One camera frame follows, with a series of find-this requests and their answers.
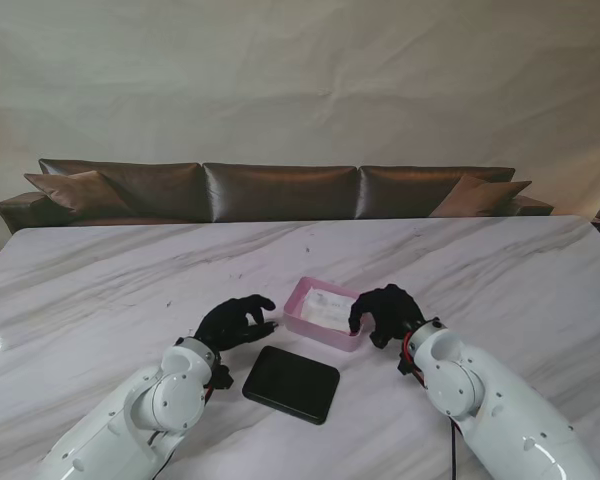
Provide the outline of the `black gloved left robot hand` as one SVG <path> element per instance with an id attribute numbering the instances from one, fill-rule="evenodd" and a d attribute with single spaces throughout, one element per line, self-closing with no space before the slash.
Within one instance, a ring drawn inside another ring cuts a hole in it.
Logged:
<path id="1" fill-rule="evenodd" d="M 277 328 L 275 321 L 264 319 L 265 312 L 275 309 L 272 300 L 259 294 L 231 298 L 202 319 L 193 337 L 217 352 L 259 341 Z"/>

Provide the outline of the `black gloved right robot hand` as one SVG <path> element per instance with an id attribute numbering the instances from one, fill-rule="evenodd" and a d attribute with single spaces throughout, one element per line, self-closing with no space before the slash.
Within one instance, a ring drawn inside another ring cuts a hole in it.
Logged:
<path id="1" fill-rule="evenodd" d="M 348 319 L 351 334 L 360 331 L 365 314 L 373 317 L 370 339 L 379 349 L 384 349 L 391 340 L 403 340 L 426 323 L 414 298 L 395 284 L 367 291 L 357 298 Z"/>

